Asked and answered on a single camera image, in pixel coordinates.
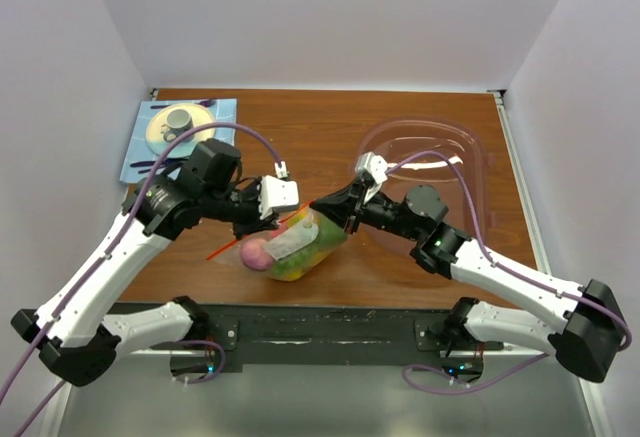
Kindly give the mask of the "purple plastic fork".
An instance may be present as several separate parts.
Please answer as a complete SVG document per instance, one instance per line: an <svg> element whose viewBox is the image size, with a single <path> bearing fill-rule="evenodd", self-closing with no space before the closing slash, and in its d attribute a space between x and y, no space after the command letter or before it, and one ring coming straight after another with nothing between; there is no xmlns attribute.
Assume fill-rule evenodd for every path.
<svg viewBox="0 0 640 437"><path fill-rule="evenodd" d="M216 99L207 99L207 100L202 100L198 102L198 105L208 108L213 106L215 103L217 102Z"/></svg>

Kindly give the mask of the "pink clear plastic container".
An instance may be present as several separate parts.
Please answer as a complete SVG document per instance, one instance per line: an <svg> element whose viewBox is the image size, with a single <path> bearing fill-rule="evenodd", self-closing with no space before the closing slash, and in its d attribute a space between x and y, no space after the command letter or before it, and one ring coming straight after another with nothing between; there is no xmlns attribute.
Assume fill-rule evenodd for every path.
<svg viewBox="0 0 640 437"><path fill-rule="evenodd" d="M392 172L382 192L394 201L418 185L430 185L448 206L446 222L475 235L471 209L457 174L466 182L474 203L481 236L492 224L488 206L488 169L492 156L467 127L436 117L397 118L382 122L361 139L356 154L383 157Z"/></svg>

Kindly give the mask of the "dark green fake pepper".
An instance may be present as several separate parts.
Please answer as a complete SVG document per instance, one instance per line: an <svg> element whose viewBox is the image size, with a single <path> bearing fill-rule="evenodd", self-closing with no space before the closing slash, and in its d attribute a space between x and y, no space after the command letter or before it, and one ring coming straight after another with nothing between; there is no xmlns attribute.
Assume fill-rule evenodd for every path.
<svg viewBox="0 0 640 437"><path fill-rule="evenodd" d="M317 224L318 236L314 243L319 252L332 252L347 240L347 234L343 228L325 216L319 214Z"/></svg>

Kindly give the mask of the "white cup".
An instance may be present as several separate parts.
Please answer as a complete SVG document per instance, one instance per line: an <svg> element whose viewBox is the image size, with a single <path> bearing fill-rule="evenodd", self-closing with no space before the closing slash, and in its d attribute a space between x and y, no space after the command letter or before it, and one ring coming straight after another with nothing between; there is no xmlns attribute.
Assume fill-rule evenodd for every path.
<svg viewBox="0 0 640 437"><path fill-rule="evenodd" d="M193 120L187 110L172 110L167 114L166 121L161 127L163 140L165 142L173 142L192 128Z"/></svg>

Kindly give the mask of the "aluminium frame rail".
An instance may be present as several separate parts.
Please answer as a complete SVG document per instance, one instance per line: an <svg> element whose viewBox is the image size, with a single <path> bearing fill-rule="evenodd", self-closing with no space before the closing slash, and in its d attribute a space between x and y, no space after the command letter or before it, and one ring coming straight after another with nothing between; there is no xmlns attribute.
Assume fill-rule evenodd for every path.
<svg viewBox="0 0 640 437"><path fill-rule="evenodd" d="M436 348L419 349L400 343L240 342L226 349L229 361L246 364L400 365L443 356Z"/></svg>

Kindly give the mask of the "purple fake onion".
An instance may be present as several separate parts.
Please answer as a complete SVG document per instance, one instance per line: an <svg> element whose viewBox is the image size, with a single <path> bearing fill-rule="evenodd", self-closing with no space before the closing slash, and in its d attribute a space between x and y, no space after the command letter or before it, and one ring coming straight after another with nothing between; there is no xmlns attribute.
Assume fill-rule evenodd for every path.
<svg viewBox="0 0 640 437"><path fill-rule="evenodd" d="M265 239L254 238L246 240L240 246L242 263L251 270L266 271L274 264L273 257L264 249Z"/></svg>

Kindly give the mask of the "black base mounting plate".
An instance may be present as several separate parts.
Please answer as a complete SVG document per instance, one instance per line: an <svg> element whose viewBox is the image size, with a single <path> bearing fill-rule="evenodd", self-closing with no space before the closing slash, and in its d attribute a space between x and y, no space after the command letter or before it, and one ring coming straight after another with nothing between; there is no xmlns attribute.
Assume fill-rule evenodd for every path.
<svg viewBox="0 0 640 437"><path fill-rule="evenodd" d="M385 309L363 307L205 305L209 316L205 336L224 351L240 342L317 342L317 343L400 343L419 349L447 350L448 343L437 336L445 321L445 310ZM400 365L328 366L404 366L437 364L441 357L403 362ZM226 372L239 373L249 365L309 365L307 363L246 364L223 359Z"/></svg>

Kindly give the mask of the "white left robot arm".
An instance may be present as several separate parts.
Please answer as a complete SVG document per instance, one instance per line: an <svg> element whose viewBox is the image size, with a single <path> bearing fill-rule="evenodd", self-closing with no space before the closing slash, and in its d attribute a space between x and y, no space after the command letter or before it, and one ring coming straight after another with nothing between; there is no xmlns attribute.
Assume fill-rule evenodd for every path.
<svg viewBox="0 0 640 437"><path fill-rule="evenodd" d="M204 346L209 316L186 296L133 314L109 311L141 270L201 220L228 222L242 237L273 228L298 204L296 183L273 176L241 190L229 179L202 179L191 170L177 179L158 174L143 180L66 286L37 310L18 311L11 324L52 374L76 387L139 350L170 342Z"/></svg>

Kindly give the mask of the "red fake apple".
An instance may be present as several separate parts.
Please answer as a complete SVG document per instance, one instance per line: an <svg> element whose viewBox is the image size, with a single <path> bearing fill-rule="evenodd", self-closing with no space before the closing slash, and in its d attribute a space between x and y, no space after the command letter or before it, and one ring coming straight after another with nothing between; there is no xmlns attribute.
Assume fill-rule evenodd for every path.
<svg viewBox="0 0 640 437"><path fill-rule="evenodd" d="M292 226L293 226L293 224L291 222L289 222L289 221L280 223L277 229L272 230L270 232L269 238L270 239L274 239L274 238L282 235L284 232L289 230Z"/></svg>

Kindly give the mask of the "light green fake cucumber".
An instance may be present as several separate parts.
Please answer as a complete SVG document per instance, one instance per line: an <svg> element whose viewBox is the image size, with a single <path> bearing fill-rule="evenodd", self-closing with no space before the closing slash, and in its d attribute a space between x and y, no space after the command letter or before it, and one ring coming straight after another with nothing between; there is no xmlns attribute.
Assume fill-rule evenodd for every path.
<svg viewBox="0 0 640 437"><path fill-rule="evenodd" d="M278 260L271 269L271 276L276 280L295 281L310 269L322 262L326 252L311 248L300 249L295 253Z"/></svg>

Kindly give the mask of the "clear zip top bag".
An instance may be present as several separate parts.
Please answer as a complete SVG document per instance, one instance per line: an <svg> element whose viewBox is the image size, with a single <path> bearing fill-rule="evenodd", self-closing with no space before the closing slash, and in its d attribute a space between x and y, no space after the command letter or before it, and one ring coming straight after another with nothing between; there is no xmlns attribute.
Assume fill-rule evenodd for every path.
<svg viewBox="0 0 640 437"><path fill-rule="evenodd" d="M310 208L310 205L305 204L300 209L303 209L305 207ZM282 218L278 223L280 224L282 222L285 222L287 218L292 214L294 214L295 212ZM304 219L302 222L297 223L296 225L291 227L289 230L284 232L282 235L274 239L269 238L269 234L272 230L252 234L240 240L233 240L223 245L221 248L213 251L207 257L207 260L210 262L228 266L231 269L236 270L245 276L256 276L256 277L276 280L271 276L271 269L278 260L281 260L295 253L296 251L299 251L300 249L311 248L314 250L318 250L317 245L314 243L314 241L318 236L317 219L320 213L314 210L313 212L314 212L313 220L311 220L310 218ZM247 268L241 261L241 258L240 258L241 244L244 243L246 240L254 239L254 238L262 238L267 241L267 243L264 245L264 249L274 259L273 266L266 271L251 270ZM327 253L326 258L329 255L331 255L331 253L333 253L334 251L326 252Z"/></svg>

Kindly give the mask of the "cream round plate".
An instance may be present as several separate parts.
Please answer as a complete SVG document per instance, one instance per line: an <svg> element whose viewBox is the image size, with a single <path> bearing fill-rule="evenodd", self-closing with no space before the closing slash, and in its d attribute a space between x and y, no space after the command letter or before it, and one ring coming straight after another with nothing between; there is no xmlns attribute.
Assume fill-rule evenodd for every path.
<svg viewBox="0 0 640 437"><path fill-rule="evenodd" d="M192 128L213 123L214 114L199 104L179 103L159 109L147 125L145 139L151 151L160 155L179 136ZM198 132L179 143L169 154L171 158L188 157L200 141L213 137L215 129Z"/></svg>

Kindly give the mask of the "yellow green fake mango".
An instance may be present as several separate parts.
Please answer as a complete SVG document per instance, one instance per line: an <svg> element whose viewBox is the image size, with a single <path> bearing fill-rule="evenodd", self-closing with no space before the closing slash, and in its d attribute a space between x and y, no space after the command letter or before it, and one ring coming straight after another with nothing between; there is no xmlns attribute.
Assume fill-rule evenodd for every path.
<svg viewBox="0 0 640 437"><path fill-rule="evenodd" d="M285 221L285 224L287 225L288 228L291 228L297 223L302 222L304 219L307 219L307 218L310 218L311 220L314 219L314 212L309 207L300 209L299 211L289 216Z"/></svg>

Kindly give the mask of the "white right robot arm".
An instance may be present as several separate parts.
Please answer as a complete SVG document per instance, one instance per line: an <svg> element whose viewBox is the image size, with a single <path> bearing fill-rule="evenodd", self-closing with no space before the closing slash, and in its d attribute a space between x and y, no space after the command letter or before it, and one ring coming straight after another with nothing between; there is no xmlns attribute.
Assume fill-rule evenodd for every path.
<svg viewBox="0 0 640 437"><path fill-rule="evenodd" d="M461 298L430 331L448 350L481 342L514 344L552 356L575 376L601 383L626 342L626 322L606 284L555 278L487 249L446 222L448 208L429 185L414 187L395 202L353 181L311 207L347 233L365 224L411 241L409 254L424 271L510 302L503 308Z"/></svg>

